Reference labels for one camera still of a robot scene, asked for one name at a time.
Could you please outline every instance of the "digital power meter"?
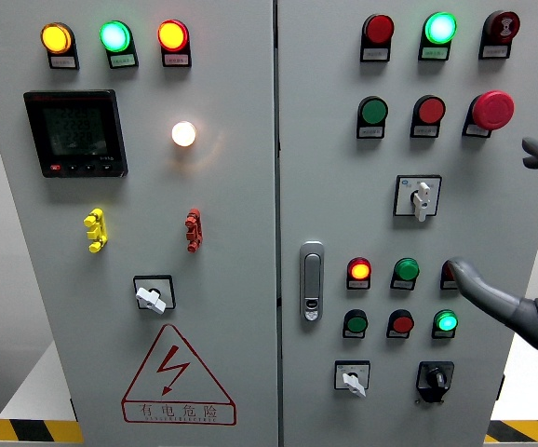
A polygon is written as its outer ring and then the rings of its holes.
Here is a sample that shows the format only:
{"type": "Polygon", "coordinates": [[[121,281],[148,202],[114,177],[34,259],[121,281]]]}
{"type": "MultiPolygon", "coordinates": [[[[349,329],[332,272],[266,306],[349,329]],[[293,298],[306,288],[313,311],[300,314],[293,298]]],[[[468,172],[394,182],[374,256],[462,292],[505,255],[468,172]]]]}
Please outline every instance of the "digital power meter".
{"type": "Polygon", "coordinates": [[[128,173],[113,90],[29,91],[23,98],[44,177],[128,173]]]}

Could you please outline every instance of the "gray metal panel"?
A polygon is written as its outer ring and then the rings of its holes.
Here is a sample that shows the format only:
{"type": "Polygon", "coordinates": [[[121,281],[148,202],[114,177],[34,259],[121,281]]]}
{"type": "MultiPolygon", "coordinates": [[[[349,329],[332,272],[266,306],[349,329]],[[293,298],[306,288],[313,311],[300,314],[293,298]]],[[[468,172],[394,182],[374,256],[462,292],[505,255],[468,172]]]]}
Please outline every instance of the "gray metal panel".
{"type": "MultiPolygon", "coordinates": [[[[273,84],[271,1],[0,1],[0,150],[87,445],[276,444],[273,84]],[[161,66],[156,30],[167,19],[189,29],[191,69],[161,66]],[[107,20],[131,28],[139,68],[108,68],[107,20]],[[39,33],[52,21],[73,29],[80,71],[48,68],[39,33]],[[23,92],[92,88],[116,92],[128,176],[43,178],[23,92]],[[169,137],[181,120],[198,130],[188,150],[169,137]],[[91,254],[82,222],[95,207],[110,240],[91,254]],[[205,236],[195,254],[190,208],[205,236]],[[171,274],[176,293],[161,317],[137,309],[132,286],[155,274],[171,274]],[[121,400],[167,323],[234,400],[234,427],[123,420],[121,400]]],[[[188,369],[175,387],[187,398],[217,392],[188,369]]]]}
{"type": "Polygon", "coordinates": [[[285,0],[278,22],[285,445],[481,445],[512,333],[438,282],[444,261],[463,255],[490,283],[526,290],[538,244],[538,172],[523,168],[520,140],[538,137],[538,2],[285,0]],[[521,18],[511,58],[479,61],[482,24],[503,8],[521,18]],[[440,10],[458,21],[451,57],[418,62],[424,21],[440,10]],[[395,22],[391,61],[360,64],[362,23],[377,13],[395,22]],[[511,122],[488,140],[462,137],[470,102],[496,88],[515,100],[511,122]],[[411,140],[412,108],[426,94],[447,105],[440,136],[411,140]],[[356,110],[370,95],[389,106],[380,141],[356,139],[356,110]],[[393,217],[399,174],[442,176],[436,217],[393,217]],[[303,324],[298,304],[306,240],[325,246],[315,325],[303,324]],[[366,292],[345,289],[357,256],[372,263],[366,292]],[[394,264],[406,256],[421,267],[416,289],[392,291],[394,264]],[[342,338],[352,308],[369,318],[364,340],[342,338]],[[385,338],[399,308],[416,323],[406,341],[385,338]],[[459,317],[456,338],[432,340],[444,308],[459,317]],[[370,361],[364,400],[333,389],[333,362],[345,359],[370,361]],[[455,364],[442,405],[415,403],[423,360],[455,364]]]}

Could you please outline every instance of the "electrical hazard triangle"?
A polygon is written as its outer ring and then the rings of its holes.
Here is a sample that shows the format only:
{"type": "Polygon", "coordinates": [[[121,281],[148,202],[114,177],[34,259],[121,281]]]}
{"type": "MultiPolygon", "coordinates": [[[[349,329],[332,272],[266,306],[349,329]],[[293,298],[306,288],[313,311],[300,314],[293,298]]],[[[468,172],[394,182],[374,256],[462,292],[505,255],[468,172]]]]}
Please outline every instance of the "electrical hazard triangle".
{"type": "Polygon", "coordinates": [[[132,423],[235,425],[234,401],[172,324],[155,338],[122,412],[132,423]]]}

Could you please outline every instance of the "white bulb light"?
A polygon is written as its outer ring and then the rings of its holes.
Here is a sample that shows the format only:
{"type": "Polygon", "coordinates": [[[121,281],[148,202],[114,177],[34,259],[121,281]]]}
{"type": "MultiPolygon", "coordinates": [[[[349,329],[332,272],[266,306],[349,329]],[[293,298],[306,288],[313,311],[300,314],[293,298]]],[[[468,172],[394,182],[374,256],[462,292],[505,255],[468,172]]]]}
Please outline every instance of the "white bulb light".
{"type": "Polygon", "coordinates": [[[182,147],[188,147],[196,138],[196,129],[188,121],[181,121],[172,128],[172,140],[182,147]]]}

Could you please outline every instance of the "green indicator light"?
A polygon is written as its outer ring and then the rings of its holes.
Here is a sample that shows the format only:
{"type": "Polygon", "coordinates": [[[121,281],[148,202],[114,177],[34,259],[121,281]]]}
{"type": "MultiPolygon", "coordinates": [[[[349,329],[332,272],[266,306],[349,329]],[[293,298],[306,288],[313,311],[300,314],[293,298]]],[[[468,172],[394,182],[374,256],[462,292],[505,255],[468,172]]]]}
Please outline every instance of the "green indicator light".
{"type": "Polygon", "coordinates": [[[452,331],[457,327],[457,317],[452,310],[441,310],[435,315],[435,324],[441,331],[452,331]]]}
{"type": "Polygon", "coordinates": [[[369,124],[378,124],[387,116],[387,107],[380,100],[370,100],[362,107],[362,119],[369,124]]]}
{"type": "Polygon", "coordinates": [[[415,259],[404,258],[397,261],[395,272],[404,281],[413,281],[420,274],[420,267],[415,259]]]}
{"type": "Polygon", "coordinates": [[[120,21],[108,21],[100,29],[100,39],[108,51],[118,53],[128,48],[130,32],[120,21]]]}
{"type": "Polygon", "coordinates": [[[433,44],[442,45],[451,41],[457,31],[457,22],[449,12],[438,12],[426,21],[424,32],[433,44]]]}
{"type": "Polygon", "coordinates": [[[353,333],[363,332],[368,328],[369,323],[361,317],[353,317],[347,322],[347,329],[353,333]]]}

